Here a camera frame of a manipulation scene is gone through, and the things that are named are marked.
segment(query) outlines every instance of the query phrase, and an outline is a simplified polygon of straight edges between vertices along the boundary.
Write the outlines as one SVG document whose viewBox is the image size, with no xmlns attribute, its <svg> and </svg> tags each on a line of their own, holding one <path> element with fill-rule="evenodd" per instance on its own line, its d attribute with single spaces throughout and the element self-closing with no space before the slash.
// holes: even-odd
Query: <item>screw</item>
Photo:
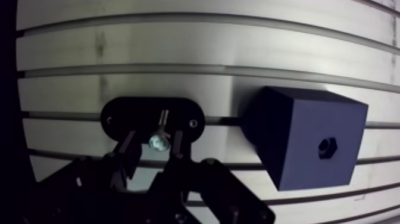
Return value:
<svg viewBox="0 0 400 224">
<path fill-rule="evenodd" d="M 186 222 L 186 219 L 188 219 L 184 214 L 176 214 L 175 219 L 178 221 L 179 224 L 183 224 Z"/>
<path fill-rule="evenodd" d="M 171 148 L 170 142 L 165 136 L 155 134 L 149 140 L 150 148 L 157 150 L 159 152 L 169 150 Z"/>
<path fill-rule="evenodd" d="M 336 150 L 338 150 L 336 139 L 326 138 L 318 146 L 318 155 L 320 159 L 329 159 L 333 157 Z"/>
<path fill-rule="evenodd" d="M 150 148 L 159 152 L 171 149 L 171 144 L 167 139 L 170 135 L 164 131 L 167 124 L 168 114 L 168 110 L 161 111 L 158 130 L 152 134 L 149 140 Z"/>
<path fill-rule="evenodd" d="M 189 127 L 191 127 L 191 128 L 197 127 L 197 120 L 190 120 L 189 121 Z"/>
</svg>

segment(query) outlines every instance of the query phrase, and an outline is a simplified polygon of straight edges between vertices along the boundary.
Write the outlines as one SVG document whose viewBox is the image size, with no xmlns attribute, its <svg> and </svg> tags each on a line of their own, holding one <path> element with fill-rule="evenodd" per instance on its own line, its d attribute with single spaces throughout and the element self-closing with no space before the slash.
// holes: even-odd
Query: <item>black box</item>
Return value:
<svg viewBox="0 0 400 224">
<path fill-rule="evenodd" d="M 347 185 L 368 105 L 327 91 L 265 87 L 241 118 L 278 190 Z"/>
</svg>

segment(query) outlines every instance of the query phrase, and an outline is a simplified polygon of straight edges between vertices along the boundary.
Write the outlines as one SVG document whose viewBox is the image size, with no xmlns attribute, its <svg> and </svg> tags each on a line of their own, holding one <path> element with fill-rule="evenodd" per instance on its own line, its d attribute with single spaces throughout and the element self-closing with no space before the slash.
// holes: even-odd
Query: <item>horizontal groove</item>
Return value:
<svg viewBox="0 0 400 224">
<path fill-rule="evenodd" d="M 43 151 L 43 150 L 33 150 L 29 149 L 30 155 L 36 155 L 46 158 L 56 158 L 60 160 L 75 160 L 80 157 L 89 156 L 89 155 L 78 155 L 78 154 L 70 154 L 70 153 L 56 153 L 51 151 Z M 94 159 L 101 159 L 100 156 L 92 156 Z M 377 158 L 361 158 L 357 160 L 356 165 L 369 165 L 369 164 L 377 164 L 377 163 L 390 163 L 393 161 L 400 161 L 400 155 L 390 156 L 390 157 L 377 157 Z M 155 168 L 155 169 L 163 169 L 166 161 L 155 161 L 155 160 L 141 160 L 138 167 L 144 168 Z M 264 166 L 261 163 L 224 163 L 226 167 L 230 170 L 235 171 L 257 171 L 257 170 L 265 170 Z"/>
<path fill-rule="evenodd" d="M 99 113 L 29 112 L 24 118 L 42 120 L 69 120 L 81 122 L 100 122 Z M 207 126 L 239 126 L 240 117 L 205 117 Z M 366 129 L 400 129 L 400 123 L 367 122 Z"/>
<path fill-rule="evenodd" d="M 80 157 L 90 156 L 94 160 L 101 160 L 100 156 L 91 156 L 91 155 L 78 155 L 78 154 L 69 154 L 69 153 L 55 153 L 51 151 L 42 151 L 42 150 L 31 150 L 28 149 L 29 155 L 35 155 L 46 158 L 55 158 L 58 160 L 75 160 Z M 145 168 L 155 168 L 155 169 L 163 169 L 166 162 L 164 161 L 151 161 L 151 160 L 141 160 L 138 164 L 138 167 Z"/>
<path fill-rule="evenodd" d="M 400 155 L 394 155 L 389 157 L 361 158 L 357 160 L 357 165 L 389 163 L 393 161 L 400 161 Z"/>
<path fill-rule="evenodd" d="M 400 129 L 400 123 L 391 122 L 367 122 L 366 129 Z"/>
<path fill-rule="evenodd" d="M 344 218 L 344 219 L 337 219 L 337 220 L 333 220 L 333 221 L 329 221 L 329 222 L 321 222 L 321 223 L 318 223 L 318 224 L 341 224 L 341 223 L 345 223 L 345 222 L 355 221 L 355 220 L 358 220 L 358 219 L 364 219 L 364 218 L 367 218 L 367 217 L 370 217 L 370 216 L 375 216 L 377 214 L 382 214 L 382 213 L 385 213 L 385 212 L 388 212 L 388 211 L 392 211 L 392 210 L 396 210 L 396 209 L 400 209 L 400 204 L 397 205 L 397 206 L 386 208 L 386 209 L 381 209 L 381 210 L 378 210 L 378 211 L 373 211 L 373 212 L 370 212 L 370 213 L 361 214 L 359 216 L 352 216 L 352 217 L 348 217 L 348 218 Z"/>
<path fill-rule="evenodd" d="M 385 5 L 382 5 L 382 4 L 378 3 L 378 2 L 374 2 L 374 1 L 371 1 L 371 0 L 353 0 L 353 1 L 359 2 L 359 3 L 364 4 L 364 5 L 368 5 L 369 7 L 375 8 L 377 10 L 380 10 L 380 11 L 383 11 L 385 13 L 388 13 L 388 14 L 394 16 L 394 17 L 400 18 L 400 12 L 399 11 L 394 10 L 393 8 L 389 8 L 389 7 L 387 7 Z"/>
<path fill-rule="evenodd" d="M 128 15 L 112 15 L 95 18 L 84 18 L 73 21 L 66 21 L 50 25 L 35 27 L 25 31 L 25 35 L 37 35 L 46 32 L 54 32 L 65 29 L 74 29 L 79 27 L 100 26 L 121 23 L 174 23 L 174 22 L 191 22 L 191 23 L 226 23 L 240 24 L 248 26 L 269 27 L 275 29 L 290 30 L 313 35 L 325 36 L 328 38 L 339 39 L 342 41 L 357 43 L 381 51 L 390 52 L 400 55 L 400 49 L 374 41 L 362 36 L 353 35 L 333 29 L 313 26 L 293 21 L 277 20 L 273 18 L 255 17 L 250 15 L 233 15 L 233 14 L 217 14 L 217 13 L 143 13 Z"/>
<path fill-rule="evenodd" d="M 88 74 L 208 74 L 240 77 L 258 77 L 351 86 L 374 89 L 378 91 L 400 93 L 400 86 L 372 82 L 349 77 L 333 76 L 321 73 L 310 73 L 285 69 L 268 69 L 260 67 L 184 65 L 184 64 L 121 64 L 107 66 L 60 67 L 56 69 L 39 69 L 25 72 L 26 78 L 88 75 Z"/>
<path fill-rule="evenodd" d="M 99 113 L 68 113 L 68 112 L 29 112 L 27 117 L 43 120 L 74 120 L 81 122 L 100 122 Z"/>
<path fill-rule="evenodd" d="M 374 193 L 377 191 L 385 191 L 388 189 L 398 188 L 400 187 L 400 183 L 393 183 L 385 186 L 377 186 L 374 188 L 367 188 L 357 191 L 348 191 L 336 194 L 328 194 L 328 195 L 319 195 L 319 196 L 310 196 L 310 197 L 302 197 L 302 198 L 285 198 L 285 199 L 275 199 L 275 200 L 263 200 L 269 206 L 279 206 L 284 204 L 298 204 L 298 203 L 307 203 L 313 201 L 324 201 L 324 200 L 332 200 L 337 198 L 344 197 L 352 197 L 362 194 Z M 189 207 L 206 207 L 203 201 L 188 201 L 186 203 Z"/>
</svg>

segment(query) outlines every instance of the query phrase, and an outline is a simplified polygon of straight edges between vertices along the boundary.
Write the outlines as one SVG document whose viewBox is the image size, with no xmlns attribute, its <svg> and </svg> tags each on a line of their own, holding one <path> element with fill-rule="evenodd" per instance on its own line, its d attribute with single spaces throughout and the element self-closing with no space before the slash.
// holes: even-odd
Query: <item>reflective bolt head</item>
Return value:
<svg viewBox="0 0 400 224">
<path fill-rule="evenodd" d="M 153 150 L 162 152 L 171 149 L 171 144 L 165 136 L 155 134 L 149 140 L 149 146 Z"/>
</svg>

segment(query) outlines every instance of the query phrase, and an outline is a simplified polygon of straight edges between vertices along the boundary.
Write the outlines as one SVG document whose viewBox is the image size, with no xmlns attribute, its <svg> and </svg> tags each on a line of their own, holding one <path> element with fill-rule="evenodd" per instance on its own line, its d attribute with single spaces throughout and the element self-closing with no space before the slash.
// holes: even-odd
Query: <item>metal slat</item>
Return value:
<svg viewBox="0 0 400 224">
<path fill-rule="evenodd" d="M 390 16 L 349 0 L 30 0 L 18 2 L 18 30 L 56 23 L 143 13 L 219 13 L 271 18 L 325 27 L 391 44 Z"/>
<path fill-rule="evenodd" d="M 187 97 L 206 116 L 237 116 L 239 104 L 262 86 L 327 89 L 369 105 L 369 122 L 400 122 L 400 95 L 294 80 L 201 74 L 109 74 L 20 79 L 21 109 L 32 112 L 100 113 L 120 96 Z"/>
<path fill-rule="evenodd" d="M 396 84 L 390 53 L 306 33 L 232 24 L 117 24 L 27 36 L 17 39 L 17 61 L 19 70 L 130 63 L 250 66 Z"/>
</svg>

